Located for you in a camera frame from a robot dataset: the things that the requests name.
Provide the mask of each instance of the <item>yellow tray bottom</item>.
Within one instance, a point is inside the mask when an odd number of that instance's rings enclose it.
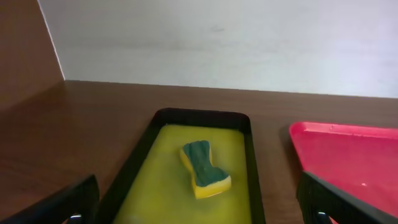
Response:
[[[232,178],[228,191],[198,200],[178,154],[184,144],[197,140],[210,142],[214,165]],[[237,130],[164,126],[114,223],[250,223],[244,150],[243,134]]]

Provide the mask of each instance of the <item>tray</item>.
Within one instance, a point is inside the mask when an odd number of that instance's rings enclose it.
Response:
[[[215,165],[230,173],[233,185],[227,192],[196,200],[178,150],[189,141],[203,139],[219,149],[213,151]],[[198,219],[202,223],[265,223],[250,120],[232,112],[159,110],[100,202],[95,223],[192,223]]]
[[[290,135],[304,171],[398,217],[398,130],[298,122]]]

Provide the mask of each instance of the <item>yellow sponge layer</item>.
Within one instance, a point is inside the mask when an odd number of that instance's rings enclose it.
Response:
[[[210,197],[210,196],[222,193],[231,188],[231,176],[230,175],[221,181],[217,181],[217,182],[209,184],[205,187],[197,186],[197,183],[195,182],[195,174],[194,174],[192,164],[191,164],[188,156],[184,153],[183,149],[180,150],[180,157],[181,157],[181,160],[182,160],[184,166],[188,169],[189,173],[191,173],[192,188],[193,188],[193,193],[195,194],[196,199]],[[210,163],[213,166],[213,156],[211,155],[211,148],[210,148]]]

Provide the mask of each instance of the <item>tabletop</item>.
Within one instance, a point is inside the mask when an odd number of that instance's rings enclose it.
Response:
[[[398,99],[65,81],[0,113],[0,219],[89,174],[104,195],[167,107],[249,116],[268,224],[303,223],[294,121],[398,128]]]

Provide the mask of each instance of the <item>wall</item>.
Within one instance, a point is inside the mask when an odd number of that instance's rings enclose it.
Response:
[[[0,111],[4,111],[63,77],[39,4],[14,0],[0,4]]]
[[[396,0],[40,0],[66,79],[398,97]]]

